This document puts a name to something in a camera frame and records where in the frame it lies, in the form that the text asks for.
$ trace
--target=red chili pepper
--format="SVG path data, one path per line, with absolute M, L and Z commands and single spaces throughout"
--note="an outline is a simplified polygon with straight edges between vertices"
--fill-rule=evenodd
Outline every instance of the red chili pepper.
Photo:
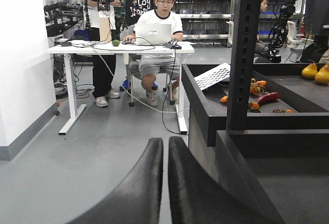
M 257 99 L 257 103 L 258 104 L 263 104 L 265 102 L 270 102 L 270 101 L 273 101 L 273 100 L 276 100 L 280 98 L 280 94 L 278 92 L 271 92 L 271 93 L 268 93 L 268 94 L 265 94 L 265 95 L 262 95 L 261 97 L 259 97 Z

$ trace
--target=yellow pear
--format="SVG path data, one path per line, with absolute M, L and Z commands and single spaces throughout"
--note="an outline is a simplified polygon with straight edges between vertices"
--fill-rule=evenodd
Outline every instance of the yellow pear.
M 315 82 L 318 84 L 329 83 L 329 64 L 325 64 L 315 75 Z
M 311 63 L 302 70 L 302 76 L 307 79 L 314 79 L 317 73 L 318 70 L 316 63 Z

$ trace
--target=white laptop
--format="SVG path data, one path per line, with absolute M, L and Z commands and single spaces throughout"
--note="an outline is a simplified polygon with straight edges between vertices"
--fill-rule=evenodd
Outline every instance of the white laptop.
M 170 24 L 136 24 L 137 45 L 162 45 L 171 40 Z

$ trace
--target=sticker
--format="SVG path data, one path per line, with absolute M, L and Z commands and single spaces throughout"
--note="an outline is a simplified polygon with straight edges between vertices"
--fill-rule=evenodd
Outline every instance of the sticker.
M 158 35 L 158 31 L 155 29 L 149 29 L 149 35 Z
M 105 12 L 105 11 L 99 11 L 99 12 L 98 12 L 98 16 L 99 16 L 99 17 L 108 17 L 108 14 L 107 14 L 107 12 Z

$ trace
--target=black tray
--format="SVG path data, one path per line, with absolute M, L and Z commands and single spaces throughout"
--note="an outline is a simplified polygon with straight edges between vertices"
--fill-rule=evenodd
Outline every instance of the black tray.
M 277 102 L 263 105 L 261 113 L 247 114 L 246 129 L 329 129 L 329 87 L 301 77 L 308 64 L 254 64 L 252 76 L 267 81 L 269 92 L 277 91 Z M 226 104 L 219 99 L 228 87 L 218 84 L 201 91 L 194 77 L 217 65 L 182 65 L 182 83 L 200 132 L 207 146 L 215 146 L 215 133 L 226 128 Z M 275 108 L 295 113 L 272 113 Z

